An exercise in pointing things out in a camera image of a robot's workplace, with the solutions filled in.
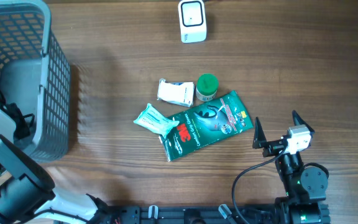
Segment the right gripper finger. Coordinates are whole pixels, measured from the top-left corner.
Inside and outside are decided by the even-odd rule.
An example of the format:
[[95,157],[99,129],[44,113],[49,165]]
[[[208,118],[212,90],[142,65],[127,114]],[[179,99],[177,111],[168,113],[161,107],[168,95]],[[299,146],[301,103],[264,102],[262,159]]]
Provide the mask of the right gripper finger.
[[311,134],[315,133],[314,129],[306,121],[304,121],[295,110],[293,110],[291,113],[295,126],[305,125]]
[[262,125],[260,123],[260,120],[258,117],[255,118],[255,131],[254,131],[254,140],[252,147],[254,149],[260,149],[266,147],[266,137],[262,128]]

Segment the green 3M gloves packet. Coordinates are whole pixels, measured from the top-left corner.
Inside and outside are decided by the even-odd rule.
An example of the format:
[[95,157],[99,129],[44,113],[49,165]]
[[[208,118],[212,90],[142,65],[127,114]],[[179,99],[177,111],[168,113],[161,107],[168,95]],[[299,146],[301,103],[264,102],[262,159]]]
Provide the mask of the green 3M gloves packet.
[[254,127],[234,90],[169,118],[179,122],[166,137],[160,137],[169,162]]

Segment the green lid small jar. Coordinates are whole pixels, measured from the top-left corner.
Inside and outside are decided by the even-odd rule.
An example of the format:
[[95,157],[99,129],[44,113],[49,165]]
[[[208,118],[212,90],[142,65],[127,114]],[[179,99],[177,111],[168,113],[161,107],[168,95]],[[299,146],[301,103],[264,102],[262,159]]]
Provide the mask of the green lid small jar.
[[216,96],[218,87],[218,79],[213,74],[205,73],[197,81],[196,97],[203,102],[211,101]]

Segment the white paper sachet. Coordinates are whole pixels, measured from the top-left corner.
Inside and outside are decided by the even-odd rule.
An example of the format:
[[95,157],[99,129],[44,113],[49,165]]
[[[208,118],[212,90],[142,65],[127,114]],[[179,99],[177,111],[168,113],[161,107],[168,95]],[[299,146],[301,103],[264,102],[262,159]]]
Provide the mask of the white paper sachet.
[[167,83],[161,78],[158,83],[157,99],[171,104],[190,107],[193,105],[195,84],[193,82]]

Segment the teal white wipes packet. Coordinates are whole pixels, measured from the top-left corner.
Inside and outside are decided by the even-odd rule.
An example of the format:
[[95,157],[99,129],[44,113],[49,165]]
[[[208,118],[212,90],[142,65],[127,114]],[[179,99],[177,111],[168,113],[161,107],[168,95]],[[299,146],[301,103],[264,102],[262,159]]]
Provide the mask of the teal white wipes packet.
[[166,138],[170,131],[177,127],[180,122],[164,117],[163,114],[148,103],[146,109],[140,113],[134,123]]

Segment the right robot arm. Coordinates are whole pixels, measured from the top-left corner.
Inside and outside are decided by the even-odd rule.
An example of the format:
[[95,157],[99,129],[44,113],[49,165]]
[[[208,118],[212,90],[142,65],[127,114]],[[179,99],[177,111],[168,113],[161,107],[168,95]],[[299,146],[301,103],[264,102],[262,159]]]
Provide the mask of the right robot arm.
[[273,157],[286,191],[286,197],[275,199],[275,223],[331,222],[326,200],[329,171],[317,163],[305,164],[301,151],[311,146],[314,129],[292,111],[294,125],[279,140],[268,141],[259,118],[255,119],[254,149],[263,149],[264,157]]

